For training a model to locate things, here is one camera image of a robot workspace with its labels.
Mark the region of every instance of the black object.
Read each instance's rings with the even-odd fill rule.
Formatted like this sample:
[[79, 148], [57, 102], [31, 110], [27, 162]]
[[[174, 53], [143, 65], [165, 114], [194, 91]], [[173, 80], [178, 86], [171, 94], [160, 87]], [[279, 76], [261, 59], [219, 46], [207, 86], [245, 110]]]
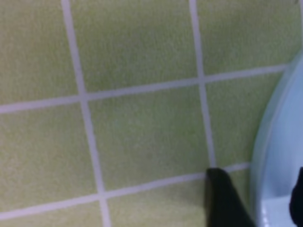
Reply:
[[207, 227], [256, 227], [227, 172], [209, 168], [205, 181]]
[[290, 216], [298, 227], [303, 227], [303, 167], [300, 168], [297, 183], [289, 203]]

